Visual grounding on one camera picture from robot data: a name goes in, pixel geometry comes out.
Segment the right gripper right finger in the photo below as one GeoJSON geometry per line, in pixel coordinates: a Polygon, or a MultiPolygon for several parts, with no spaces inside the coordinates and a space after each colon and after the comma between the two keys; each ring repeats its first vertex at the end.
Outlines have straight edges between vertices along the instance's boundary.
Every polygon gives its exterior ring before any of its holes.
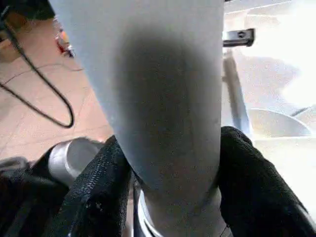
{"type": "Polygon", "coordinates": [[[231,126],[221,128],[221,214],[235,237],[314,237],[316,224],[288,184],[231,126]]]}

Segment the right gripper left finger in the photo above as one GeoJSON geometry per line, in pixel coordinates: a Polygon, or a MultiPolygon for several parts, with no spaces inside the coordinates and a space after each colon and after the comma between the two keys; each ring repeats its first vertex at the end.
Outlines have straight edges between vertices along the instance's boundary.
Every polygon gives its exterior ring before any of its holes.
{"type": "Polygon", "coordinates": [[[47,236],[122,236],[130,179],[130,165],[111,136],[65,195],[47,236]]]}

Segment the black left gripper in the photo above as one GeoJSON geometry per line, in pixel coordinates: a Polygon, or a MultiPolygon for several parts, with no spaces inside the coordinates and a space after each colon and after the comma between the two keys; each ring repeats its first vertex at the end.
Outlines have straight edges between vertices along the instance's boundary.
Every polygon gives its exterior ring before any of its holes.
{"type": "Polygon", "coordinates": [[[223,47],[251,47],[255,41],[255,29],[223,32],[223,47]]]}

